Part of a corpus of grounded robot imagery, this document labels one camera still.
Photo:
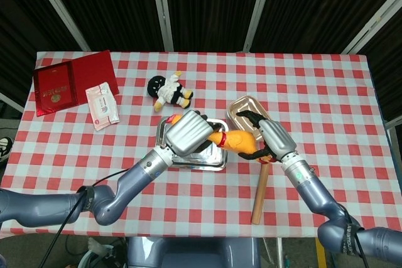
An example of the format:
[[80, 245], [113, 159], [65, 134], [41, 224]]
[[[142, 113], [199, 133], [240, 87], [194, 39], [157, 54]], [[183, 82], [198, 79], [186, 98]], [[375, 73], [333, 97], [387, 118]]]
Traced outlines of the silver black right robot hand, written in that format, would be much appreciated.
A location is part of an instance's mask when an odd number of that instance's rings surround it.
[[263, 115], [250, 110], [240, 111], [236, 114], [239, 117], [246, 117], [262, 135], [264, 148], [253, 153], [239, 153], [239, 156], [246, 160], [254, 160], [264, 156], [271, 156], [275, 161], [296, 151], [296, 143], [287, 130], [277, 121], [265, 118]]

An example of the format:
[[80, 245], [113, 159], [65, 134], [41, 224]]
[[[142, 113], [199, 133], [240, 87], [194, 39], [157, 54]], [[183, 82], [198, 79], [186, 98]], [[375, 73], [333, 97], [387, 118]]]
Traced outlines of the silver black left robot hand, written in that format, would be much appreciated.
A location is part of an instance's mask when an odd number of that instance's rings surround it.
[[198, 110], [173, 114], [166, 123], [171, 126], [165, 133], [165, 144], [179, 157], [201, 152], [211, 144], [209, 136], [221, 130], [220, 124], [208, 121]]

